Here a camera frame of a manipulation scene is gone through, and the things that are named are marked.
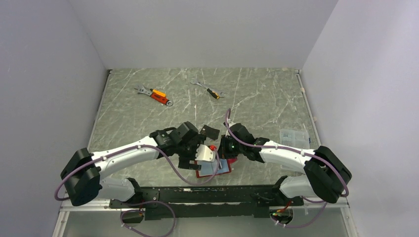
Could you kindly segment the black VIP card stack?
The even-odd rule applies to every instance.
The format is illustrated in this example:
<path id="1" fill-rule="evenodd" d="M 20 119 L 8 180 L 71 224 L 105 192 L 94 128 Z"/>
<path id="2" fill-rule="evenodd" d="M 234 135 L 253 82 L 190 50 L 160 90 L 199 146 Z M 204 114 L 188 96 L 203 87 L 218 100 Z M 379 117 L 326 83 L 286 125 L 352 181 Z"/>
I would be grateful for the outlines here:
<path id="1" fill-rule="evenodd" d="M 212 140 L 217 140 L 219 138 L 220 130 L 204 125 L 199 133 Z"/>

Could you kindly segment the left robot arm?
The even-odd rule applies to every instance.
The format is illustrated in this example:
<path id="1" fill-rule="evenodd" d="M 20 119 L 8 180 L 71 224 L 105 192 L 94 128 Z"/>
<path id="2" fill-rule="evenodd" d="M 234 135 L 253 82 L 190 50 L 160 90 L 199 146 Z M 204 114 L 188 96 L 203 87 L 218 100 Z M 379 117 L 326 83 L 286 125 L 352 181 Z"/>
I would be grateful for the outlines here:
<path id="1" fill-rule="evenodd" d="M 123 201 L 136 207 L 142 193 L 133 178 L 115 179 L 111 175 L 140 162 L 178 155 L 178 168 L 200 170 L 200 161 L 213 162 L 214 151 L 204 144 L 200 134 L 189 121 L 179 127 L 156 130 L 148 136 L 107 151 L 91 153 L 87 148 L 77 150 L 61 171 L 60 186 L 65 187 L 66 199 L 73 206 L 82 206 L 96 198 Z"/>

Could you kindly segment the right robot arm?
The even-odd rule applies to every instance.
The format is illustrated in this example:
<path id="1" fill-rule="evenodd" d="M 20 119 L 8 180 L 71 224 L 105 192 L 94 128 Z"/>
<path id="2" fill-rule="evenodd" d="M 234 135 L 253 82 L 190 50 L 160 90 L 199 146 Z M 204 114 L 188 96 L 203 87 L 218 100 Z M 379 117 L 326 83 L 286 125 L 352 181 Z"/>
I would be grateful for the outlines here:
<path id="1" fill-rule="evenodd" d="M 241 123 L 230 125 L 220 140 L 218 154 L 223 159 L 244 155 L 251 161 L 274 163 L 300 172 L 301 176 L 282 176 L 273 186 L 272 198 L 284 205 L 292 198 L 317 196 L 327 203 L 336 203 L 348 196 L 352 179 L 349 169 L 325 146 L 299 149 L 281 145 L 268 138 L 254 137 Z"/>

